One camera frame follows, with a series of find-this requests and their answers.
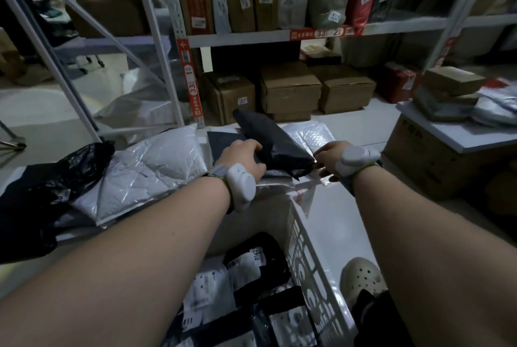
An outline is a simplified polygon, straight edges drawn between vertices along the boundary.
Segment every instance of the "shoe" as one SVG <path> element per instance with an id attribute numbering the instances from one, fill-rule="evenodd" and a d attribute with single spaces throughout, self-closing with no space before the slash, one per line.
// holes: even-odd
<path id="1" fill-rule="evenodd" d="M 350 310 L 357 302 L 361 290 L 377 296 L 388 289 L 379 268 L 362 257 L 351 259 L 343 268 L 339 288 Z"/>
<path id="2" fill-rule="evenodd" d="M 31 64 L 27 67 L 25 75 L 12 80 L 18 86 L 37 86 L 43 82 L 54 79 L 48 68 L 41 64 Z"/>

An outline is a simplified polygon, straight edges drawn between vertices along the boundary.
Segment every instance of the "white wrist device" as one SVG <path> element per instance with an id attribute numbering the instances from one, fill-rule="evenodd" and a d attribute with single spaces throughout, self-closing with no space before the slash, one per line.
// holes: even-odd
<path id="1" fill-rule="evenodd" d="M 350 177 L 366 165 L 380 159 L 380 152 L 376 149 L 360 146 L 347 147 L 341 154 L 341 160 L 336 163 L 336 171 L 342 178 Z"/>
<path id="2" fill-rule="evenodd" d="M 255 197 L 255 177 L 249 174 L 240 163 L 236 163 L 229 169 L 225 165 L 218 164 L 205 175 L 226 179 L 236 211 L 246 209 Z"/>

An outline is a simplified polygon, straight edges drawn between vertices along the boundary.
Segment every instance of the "white table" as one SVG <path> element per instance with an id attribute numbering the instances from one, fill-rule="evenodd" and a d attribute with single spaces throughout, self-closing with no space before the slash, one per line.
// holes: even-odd
<path id="1" fill-rule="evenodd" d="M 476 122 L 430 122 L 412 101 L 398 103 L 397 109 L 460 154 L 517 144 L 517 128 L 490 128 Z"/>

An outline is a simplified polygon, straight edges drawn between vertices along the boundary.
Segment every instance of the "hand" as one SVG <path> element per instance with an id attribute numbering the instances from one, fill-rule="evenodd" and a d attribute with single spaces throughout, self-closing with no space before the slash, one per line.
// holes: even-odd
<path id="1" fill-rule="evenodd" d="M 256 140 L 236 140 L 230 147 L 226 147 L 223 150 L 221 157 L 215 165 L 223 164 L 230 168 L 236 163 L 240 163 L 246 168 L 249 174 L 255 177 L 255 182 L 258 182 L 266 172 L 266 165 L 256 163 L 254 159 L 255 152 L 260 150 L 262 150 L 262 145 Z"/>
<path id="2" fill-rule="evenodd" d="M 350 146 L 352 145 L 346 141 L 330 142 L 325 144 L 314 153 L 314 158 L 316 158 L 316 164 L 314 165 L 314 168 L 324 168 L 320 171 L 320 177 L 326 177 L 330 174 L 333 174 L 329 180 L 332 182 L 339 181 L 340 178 L 338 172 L 336 171 L 336 163 L 341 160 L 341 154 L 343 153 L 343 150 Z"/>

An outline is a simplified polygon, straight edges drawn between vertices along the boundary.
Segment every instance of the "forearm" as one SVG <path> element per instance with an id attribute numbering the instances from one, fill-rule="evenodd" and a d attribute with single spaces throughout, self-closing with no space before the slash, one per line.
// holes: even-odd
<path id="1" fill-rule="evenodd" d="M 354 179 L 372 248 L 415 344 L 517 341 L 517 250 L 380 167 Z"/>
<path id="2" fill-rule="evenodd" d="M 90 240 L 0 303 L 2 344 L 158 345 L 229 201 L 200 178 Z"/>

